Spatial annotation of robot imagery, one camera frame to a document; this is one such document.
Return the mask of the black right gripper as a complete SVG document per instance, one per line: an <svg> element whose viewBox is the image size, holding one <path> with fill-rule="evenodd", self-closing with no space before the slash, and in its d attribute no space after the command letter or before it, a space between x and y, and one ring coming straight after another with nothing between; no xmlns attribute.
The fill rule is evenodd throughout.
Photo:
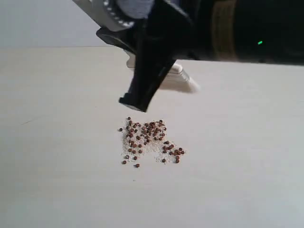
<svg viewBox="0 0 304 228"><path fill-rule="evenodd" d="M97 36L135 55L133 78L119 103L147 112L175 59L197 59L196 16L195 0L96 1Z"/></svg>

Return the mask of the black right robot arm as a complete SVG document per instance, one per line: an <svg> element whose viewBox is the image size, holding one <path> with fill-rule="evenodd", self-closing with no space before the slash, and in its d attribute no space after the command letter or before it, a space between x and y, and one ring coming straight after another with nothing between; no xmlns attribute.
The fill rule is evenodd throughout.
<svg viewBox="0 0 304 228"><path fill-rule="evenodd" d="M77 0L97 36L130 56L119 102L146 112L176 60L304 63L301 0Z"/></svg>

